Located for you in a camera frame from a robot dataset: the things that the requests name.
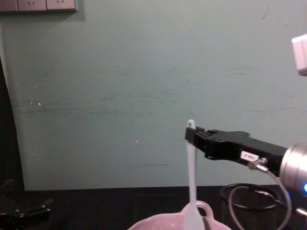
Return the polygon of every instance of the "cable connector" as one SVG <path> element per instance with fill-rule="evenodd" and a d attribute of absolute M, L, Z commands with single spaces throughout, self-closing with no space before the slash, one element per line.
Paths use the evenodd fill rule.
<path fill-rule="evenodd" d="M 266 173 L 269 169 L 265 166 L 267 165 L 268 160 L 266 158 L 260 158 L 256 161 L 250 161 L 248 163 L 248 168 L 251 170 L 258 170 L 263 173 Z"/>

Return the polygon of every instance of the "teal wall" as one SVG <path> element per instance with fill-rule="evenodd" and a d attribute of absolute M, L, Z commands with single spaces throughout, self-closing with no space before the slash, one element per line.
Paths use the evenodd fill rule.
<path fill-rule="evenodd" d="M 87 0 L 0 18 L 26 189 L 188 184 L 184 128 L 307 137 L 305 0 Z M 199 153 L 199 185 L 273 183 Z"/>

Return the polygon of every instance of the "label sticker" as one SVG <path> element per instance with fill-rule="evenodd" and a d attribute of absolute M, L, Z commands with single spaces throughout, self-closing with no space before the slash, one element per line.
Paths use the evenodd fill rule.
<path fill-rule="evenodd" d="M 256 154 L 252 154 L 250 152 L 242 151 L 241 152 L 241 159 L 244 159 L 246 161 L 256 161 L 256 160 L 259 159 L 259 156 L 256 155 Z"/>

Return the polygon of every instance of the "pink bowl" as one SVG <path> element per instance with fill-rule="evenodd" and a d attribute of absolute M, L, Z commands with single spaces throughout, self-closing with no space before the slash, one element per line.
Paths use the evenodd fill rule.
<path fill-rule="evenodd" d="M 183 210 L 178 213 L 159 214 L 141 220 L 128 230 L 184 230 L 183 218 L 188 206 L 189 204 L 187 204 Z M 207 214 L 207 216 L 203 218 L 206 230 L 231 230 L 226 225 L 214 219 L 213 211 L 207 203 L 197 201 L 197 207 L 203 209 Z"/>

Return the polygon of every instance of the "white outlet panel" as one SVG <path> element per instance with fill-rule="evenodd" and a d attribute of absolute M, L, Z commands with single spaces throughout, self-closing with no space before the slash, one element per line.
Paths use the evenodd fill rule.
<path fill-rule="evenodd" d="M 17 0 L 0 0 L 0 12 L 18 11 Z"/>
<path fill-rule="evenodd" d="M 78 0 L 47 0 L 49 11 L 77 11 Z"/>
<path fill-rule="evenodd" d="M 17 0 L 18 11 L 46 11 L 46 0 Z"/>

